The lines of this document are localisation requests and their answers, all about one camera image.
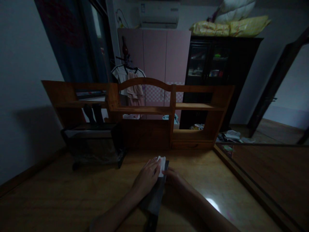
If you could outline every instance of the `pink wardrobe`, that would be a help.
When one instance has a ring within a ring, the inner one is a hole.
[[[135,67],[144,71],[146,77],[167,84],[184,85],[190,46],[191,31],[118,29],[119,47],[122,39]],[[170,93],[155,86],[144,86],[146,106],[169,106]],[[183,101],[178,92],[177,102]],[[175,112],[180,121],[181,110]],[[147,119],[162,119],[163,115],[147,115]]]

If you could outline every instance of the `wooden desk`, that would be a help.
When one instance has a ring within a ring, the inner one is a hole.
[[[221,214],[241,231],[280,231],[274,221],[213,151],[136,151],[115,165],[73,172],[67,154],[0,199],[0,231],[88,231],[91,220],[131,187],[149,158],[166,156]],[[143,231],[147,215],[135,209],[119,231]],[[166,187],[157,231],[206,231],[199,216]]]

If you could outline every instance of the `white shirt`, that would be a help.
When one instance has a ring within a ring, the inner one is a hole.
[[[146,77],[145,73],[139,68],[132,70],[132,69],[124,67],[123,65],[119,65],[113,68],[112,70],[112,74],[115,76],[115,78],[118,80],[119,83],[122,83],[128,80],[127,72],[135,73],[137,77]],[[126,96],[128,95],[126,89],[121,90],[120,94],[126,95]]]

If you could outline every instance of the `glass cabinet door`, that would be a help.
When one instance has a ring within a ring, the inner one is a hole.
[[[204,85],[208,46],[191,45],[186,85]],[[199,102],[200,93],[184,93],[183,102]]]
[[[222,85],[227,76],[229,48],[215,46],[211,56],[210,68],[206,74],[206,85]]]
[[[190,52],[188,85],[199,85],[203,77],[208,47],[192,45]]]

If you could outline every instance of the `hand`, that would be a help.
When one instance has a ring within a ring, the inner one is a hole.
[[[168,167],[168,170],[162,171],[162,173],[166,175],[166,183],[171,184],[174,187],[184,185],[186,182],[172,167]]]
[[[132,189],[135,190],[141,197],[145,197],[157,182],[160,174],[161,159],[158,157],[149,160],[136,177]]]

